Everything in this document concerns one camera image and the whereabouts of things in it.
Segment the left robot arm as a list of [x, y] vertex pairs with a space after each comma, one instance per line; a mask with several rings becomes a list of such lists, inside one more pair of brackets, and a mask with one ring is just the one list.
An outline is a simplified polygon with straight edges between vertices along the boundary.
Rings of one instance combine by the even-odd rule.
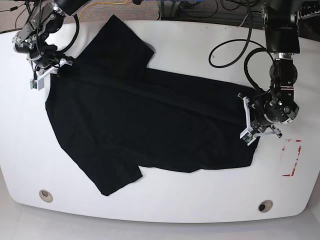
[[[294, 100], [294, 84], [298, 71], [292, 56], [300, 53], [298, 10], [301, 0], [267, 0], [262, 5], [266, 47], [252, 50], [244, 61], [244, 73], [257, 94], [248, 98], [242, 94], [246, 128], [240, 139], [251, 145], [258, 137], [276, 134], [282, 137], [276, 123], [288, 124], [298, 115], [299, 106]], [[271, 55], [270, 86], [263, 90], [251, 78], [248, 70], [250, 58], [260, 52]]]

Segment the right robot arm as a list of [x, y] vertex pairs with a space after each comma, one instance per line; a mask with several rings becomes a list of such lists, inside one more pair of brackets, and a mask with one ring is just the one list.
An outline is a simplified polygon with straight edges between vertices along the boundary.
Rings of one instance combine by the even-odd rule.
[[[35, 2], [24, 26], [12, 39], [15, 52], [26, 54], [32, 67], [31, 89], [43, 89], [46, 76], [56, 75], [64, 65], [73, 64], [65, 52], [73, 46], [80, 32], [77, 12], [88, 3], [88, 0], [48, 0], [45, 3], [37, 0]], [[76, 29], [71, 42], [59, 50], [56, 45], [47, 44], [46, 39], [50, 34], [61, 29], [66, 16], [73, 16]]]

